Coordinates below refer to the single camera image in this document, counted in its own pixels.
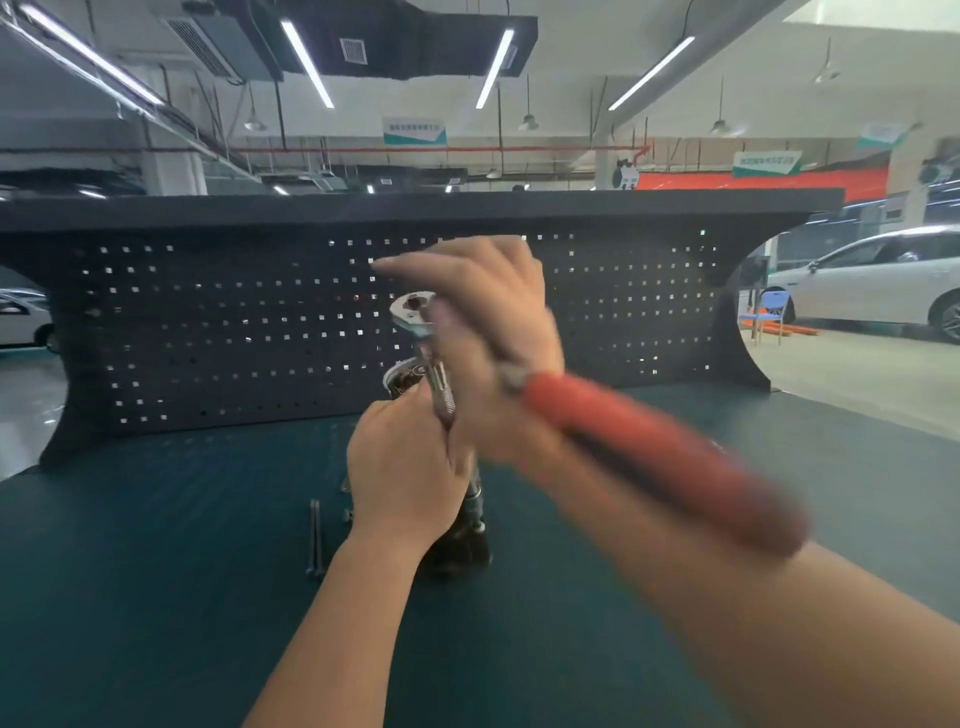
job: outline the green mat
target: green mat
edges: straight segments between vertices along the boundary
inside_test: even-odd
[[[804,495],[818,538],[960,617],[960,445],[786,394],[634,394]],[[352,418],[118,442],[0,484],[0,725],[236,726],[306,610]],[[420,583],[390,726],[735,725],[612,570],[485,471],[492,566]]]

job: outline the concrete floor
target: concrete floor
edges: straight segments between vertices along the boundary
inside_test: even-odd
[[[0,351],[0,480],[36,464],[65,400],[58,356],[44,350]]]
[[[759,346],[748,331],[744,337],[760,369],[786,392],[960,441],[960,347],[911,331],[878,332],[896,335],[821,328],[781,346],[775,336],[764,335]]]

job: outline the red handle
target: red handle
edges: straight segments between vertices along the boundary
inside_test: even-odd
[[[530,375],[522,397],[557,429],[622,455],[686,513],[764,551],[792,555],[804,544],[801,509],[672,417],[572,375]]]

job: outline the window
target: window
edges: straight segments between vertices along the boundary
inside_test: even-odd
[[[948,232],[937,236],[935,259],[960,257],[960,232]]]
[[[829,258],[825,258],[821,261],[818,267],[820,268],[850,268],[854,265],[870,265],[874,262],[876,254],[879,252],[880,248],[886,244],[888,241],[886,239],[880,238],[879,240],[870,240],[865,243],[861,243],[854,248],[850,248],[847,251],[839,255],[833,255]]]

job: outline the green sign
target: green sign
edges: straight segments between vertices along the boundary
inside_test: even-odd
[[[803,152],[737,152],[733,155],[734,177],[786,177],[800,174]]]

